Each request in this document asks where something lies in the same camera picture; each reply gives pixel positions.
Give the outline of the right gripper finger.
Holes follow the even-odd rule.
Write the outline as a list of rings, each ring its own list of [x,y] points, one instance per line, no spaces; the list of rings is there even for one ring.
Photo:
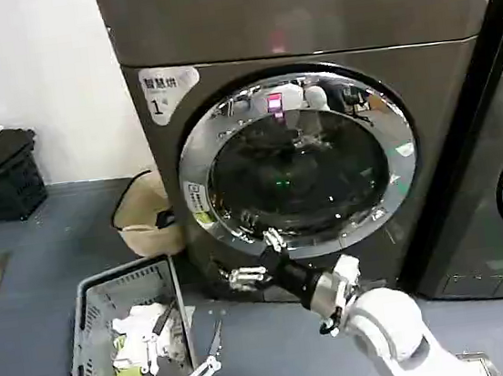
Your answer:
[[[269,227],[262,232],[265,248],[264,254],[283,254],[287,251],[286,242],[275,228]]]
[[[219,274],[231,290],[239,292],[263,290],[271,282],[270,274],[263,266],[241,267],[233,270],[220,268]]]

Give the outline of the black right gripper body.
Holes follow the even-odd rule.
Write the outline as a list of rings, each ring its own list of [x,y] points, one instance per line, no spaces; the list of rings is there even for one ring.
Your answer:
[[[309,310],[321,270],[291,259],[288,250],[277,251],[273,246],[265,248],[259,259],[271,284],[290,292]]]

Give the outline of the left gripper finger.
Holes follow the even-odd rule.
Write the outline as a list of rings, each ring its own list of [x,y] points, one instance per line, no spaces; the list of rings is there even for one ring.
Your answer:
[[[199,365],[195,371],[193,371],[188,376],[213,376],[216,372],[218,372],[221,368],[221,326],[222,320],[217,320],[215,322],[213,339],[210,343],[209,354]]]
[[[134,306],[131,316],[137,320],[146,348],[146,364],[141,368],[142,373],[157,375],[160,370],[159,358],[181,361],[184,352],[177,301]]]

